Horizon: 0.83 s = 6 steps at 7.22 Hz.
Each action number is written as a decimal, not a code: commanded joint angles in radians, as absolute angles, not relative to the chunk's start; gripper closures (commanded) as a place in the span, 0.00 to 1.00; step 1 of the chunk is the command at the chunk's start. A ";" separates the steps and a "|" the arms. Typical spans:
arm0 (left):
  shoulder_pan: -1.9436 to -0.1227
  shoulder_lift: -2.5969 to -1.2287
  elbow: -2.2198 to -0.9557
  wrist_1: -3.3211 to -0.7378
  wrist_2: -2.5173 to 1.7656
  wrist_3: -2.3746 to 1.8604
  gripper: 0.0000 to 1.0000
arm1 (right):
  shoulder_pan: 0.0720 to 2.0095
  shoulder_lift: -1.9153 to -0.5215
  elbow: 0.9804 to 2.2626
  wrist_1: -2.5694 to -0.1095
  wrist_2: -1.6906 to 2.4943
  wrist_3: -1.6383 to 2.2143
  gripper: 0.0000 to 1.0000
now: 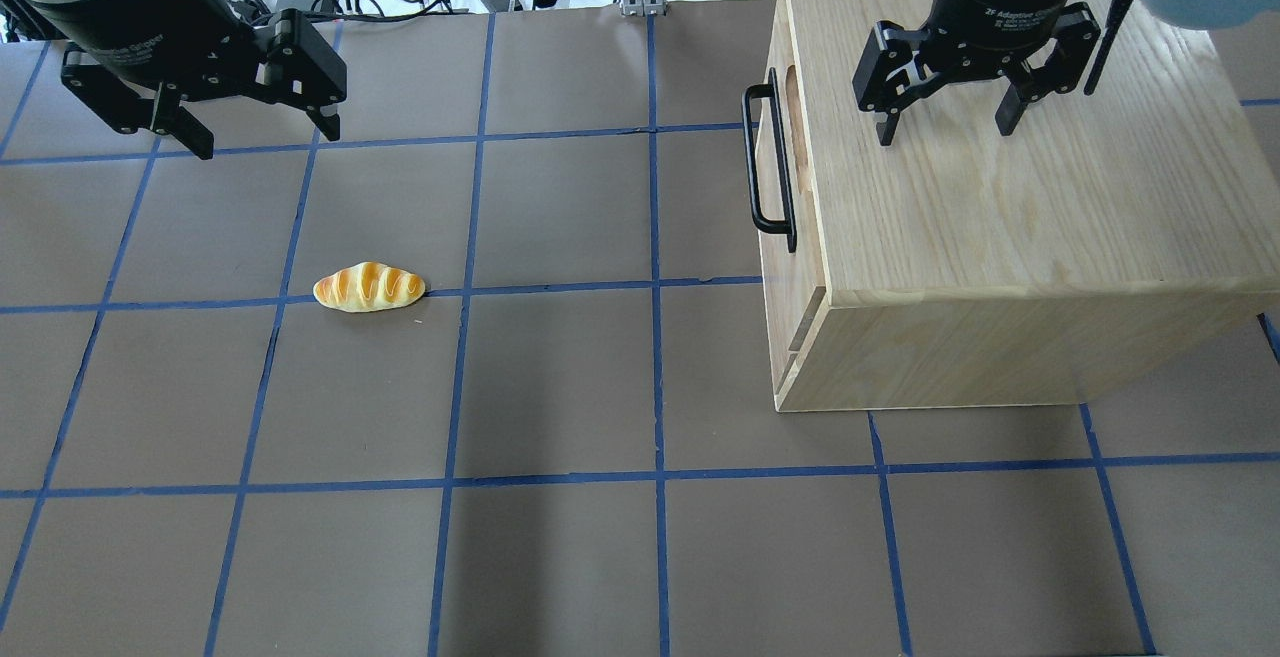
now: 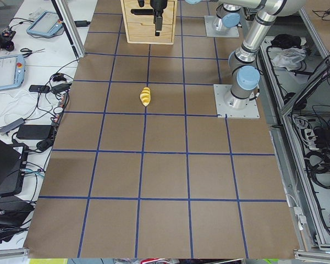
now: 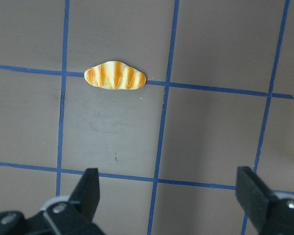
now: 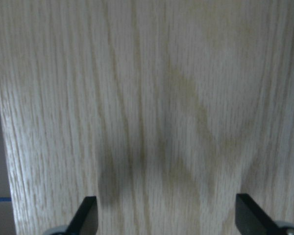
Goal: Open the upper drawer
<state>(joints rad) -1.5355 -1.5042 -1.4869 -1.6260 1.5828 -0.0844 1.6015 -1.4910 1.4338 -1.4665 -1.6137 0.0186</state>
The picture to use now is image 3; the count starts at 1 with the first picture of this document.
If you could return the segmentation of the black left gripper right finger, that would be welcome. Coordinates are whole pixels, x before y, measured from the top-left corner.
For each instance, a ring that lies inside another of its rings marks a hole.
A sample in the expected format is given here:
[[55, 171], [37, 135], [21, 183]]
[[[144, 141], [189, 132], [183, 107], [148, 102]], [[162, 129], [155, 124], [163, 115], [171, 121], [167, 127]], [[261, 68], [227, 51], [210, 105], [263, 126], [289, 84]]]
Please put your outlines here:
[[237, 167], [235, 194], [259, 235], [294, 235], [294, 195], [274, 192], [248, 166]]

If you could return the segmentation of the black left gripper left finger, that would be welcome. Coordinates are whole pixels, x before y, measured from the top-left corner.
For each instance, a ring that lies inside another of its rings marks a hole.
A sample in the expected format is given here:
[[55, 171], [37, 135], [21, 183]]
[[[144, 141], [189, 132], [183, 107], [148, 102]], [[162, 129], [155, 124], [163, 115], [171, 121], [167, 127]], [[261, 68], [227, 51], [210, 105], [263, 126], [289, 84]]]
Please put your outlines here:
[[0, 212], [0, 235], [103, 235], [93, 223], [99, 199], [98, 170], [88, 168], [71, 195], [50, 199], [36, 215]]

